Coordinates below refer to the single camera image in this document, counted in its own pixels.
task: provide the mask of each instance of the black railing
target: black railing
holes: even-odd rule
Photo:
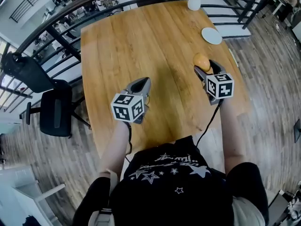
[[[60,70],[56,74],[52,75],[51,78],[55,78],[58,75],[66,72],[67,70],[73,68],[74,66],[78,65],[81,62],[81,55],[80,55],[80,50],[76,49],[74,45],[78,42],[80,42],[80,37],[72,40],[71,42],[68,42],[63,35],[65,35],[67,32],[71,31],[74,28],[77,28],[78,26],[92,20],[96,19],[100,16],[106,15],[109,16],[110,13],[118,8],[123,8],[127,5],[143,2],[143,4],[152,4],[152,3],[157,3],[157,2],[164,2],[164,1],[174,1],[174,0],[132,0],[132,1],[127,1],[124,3],[120,3],[118,5],[115,5],[110,8],[106,8],[105,10],[102,11],[94,11],[90,15],[82,18],[79,20],[77,23],[73,24],[70,26],[68,29],[66,29],[63,32],[57,32],[57,30],[54,28],[54,25],[56,24],[57,21],[61,20],[64,18],[66,15],[70,14],[71,12],[75,11],[76,9],[85,6],[87,3],[91,3],[92,1],[95,0],[75,0],[68,6],[64,7],[59,13],[51,17],[49,20],[41,24],[22,44],[21,46],[17,49],[17,52],[24,52],[44,31],[47,31],[50,35],[51,38],[48,39],[48,41],[45,42],[45,44],[39,48],[35,53],[33,53],[32,57],[36,58],[40,52],[42,52],[45,48],[47,48],[52,42],[58,41],[61,44],[61,47],[48,55],[46,58],[44,58],[42,61],[39,62],[39,64],[42,66],[47,62],[49,59],[57,55],[58,53],[62,52],[63,50],[67,50],[69,52],[69,55],[66,56],[65,58],[61,59],[59,62],[56,62],[52,66],[50,66],[48,69],[46,69],[47,73],[50,73],[53,69],[61,65],[63,62],[68,61],[70,58],[74,57],[77,59],[76,62],[70,63],[69,66],[65,67],[64,69]],[[260,2],[256,2],[256,0],[233,0],[237,3],[237,1],[243,1],[246,5],[235,5],[235,4],[229,4],[229,5],[216,5],[216,4],[203,4],[203,8],[221,8],[221,14],[208,14],[208,17],[232,17],[232,18],[237,18],[237,21],[235,22],[229,22],[229,23],[214,23],[215,25],[230,25],[230,24],[240,24],[243,26],[243,28],[246,28],[248,24],[251,22],[251,20],[254,18],[254,16],[257,14],[257,12],[261,9],[263,2],[265,0],[261,0]],[[237,12],[235,15],[227,15],[222,13],[222,9],[227,8],[227,9],[233,9],[237,10],[240,12]],[[81,76],[78,78],[75,78],[74,80],[70,81],[74,82],[81,79]],[[24,90],[22,90],[21,95],[24,94],[25,92],[29,91],[29,88],[26,87]],[[30,92],[26,94],[27,96],[31,96],[33,92]],[[24,100],[27,98],[19,98],[19,96],[16,96],[14,100],[7,105],[6,111],[9,113],[13,112]]]
[[[23,0],[21,4],[15,9],[9,18],[13,19],[16,23],[19,22],[21,17],[36,4],[39,0]]]

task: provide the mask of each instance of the egg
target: egg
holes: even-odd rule
[[[201,53],[195,54],[193,57],[193,64],[200,67],[204,72],[208,72],[210,70],[209,59]]]

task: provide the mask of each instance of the wooden table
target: wooden table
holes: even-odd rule
[[[211,45],[201,30],[213,27],[187,1],[136,8],[95,22],[81,31],[84,92],[97,150],[101,155],[113,133],[110,102],[115,93],[140,77],[150,77],[149,111],[132,125],[133,151],[158,146],[204,130],[216,106],[210,106],[192,58],[201,52],[222,64],[235,80],[231,99],[237,115],[249,109],[241,74],[223,41]],[[213,126],[220,123],[219,113]]]

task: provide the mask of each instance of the black cable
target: black cable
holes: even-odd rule
[[[126,154],[126,155],[129,155],[129,154],[131,154],[132,153],[132,149],[133,149],[133,145],[132,145],[132,143],[129,141],[128,142],[129,144],[130,144],[130,151]]]
[[[205,133],[207,132],[207,130],[208,130],[208,128],[209,128],[211,122],[213,121],[213,119],[214,119],[214,117],[215,117],[215,115],[216,115],[218,109],[219,109],[220,106],[222,105],[222,102],[223,102],[223,101],[224,101],[224,99],[220,99],[220,101],[219,101],[219,103],[218,103],[218,105],[217,105],[217,107],[216,107],[216,109],[215,109],[215,111],[214,111],[214,113],[213,113],[213,116],[211,117],[211,120],[209,121],[209,123],[208,123],[208,125],[207,125],[207,127],[206,127],[206,130],[205,130],[204,133],[201,135],[201,137],[198,139],[198,142],[197,142],[197,144],[196,144],[196,147],[198,146],[198,143],[199,143],[199,141],[201,140],[201,138],[202,138],[202,137],[205,135]]]
[[[149,101],[148,101],[148,103],[146,105],[148,105],[150,103],[150,101],[151,101],[150,96],[148,95],[147,97],[149,98]]]

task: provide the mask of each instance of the star print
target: star print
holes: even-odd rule
[[[178,194],[184,193],[182,187],[180,187],[180,188],[177,187],[177,189],[175,190],[175,192],[178,193]]]
[[[146,170],[137,170],[136,172],[134,172],[133,174],[129,175],[130,176],[133,176],[133,175],[136,175],[136,179],[139,178],[139,176],[144,173],[144,172],[147,172]]]
[[[169,155],[167,155],[165,153],[164,155],[160,155],[160,157],[158,159],[156,159],[155,161],[160,161],[160,160],[165,160],[165,159],[172,159],[172,157],[170,157]]]
[[[154,178],[159,178],[157,175],[154,174],[155,171],[151,172],[151,173],[143,173],[144,178],[141,180],[148,180],[150,182],[150,184],[152,184]]]
[[[190,168],[193,170],[193,172],[191,172],[190,174],[199,174],[202,178],[206,177],[206,172],[210,173],[210,171],[207,170],[206,166],[201,166],[197,168],[195,166],[190,165]]]
[[[172,168],[170,173],[173,173],[175,175],[176,173],[178,173],[178,169],[177,168]]]
[[[165,164],[165,165],[162,165],[162,166],[163,167],[173,166],[175,163],[177,163],[177,162],[176,161],[172,161],[171,163]]]
[[[180,166],[189,166],[189,165],[191,165],[190,162],[181,162],[180,163]]]

